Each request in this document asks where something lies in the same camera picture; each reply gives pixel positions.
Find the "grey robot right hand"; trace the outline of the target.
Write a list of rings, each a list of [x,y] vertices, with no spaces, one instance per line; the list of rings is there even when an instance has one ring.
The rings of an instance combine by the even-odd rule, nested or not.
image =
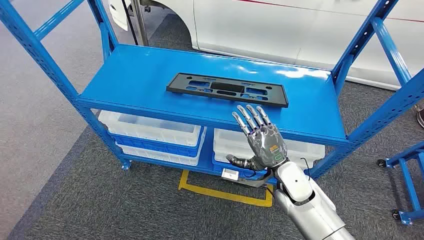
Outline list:
[[[253,108],[250,104],[236,107],[242,116],[235,111],[232,112],[232,116],[246,136],[254,156],[247,159],[228,154],[226,159],[229,163],[238,168],[262,171],[285,162],[287,146],[264,109],[261,106]]]

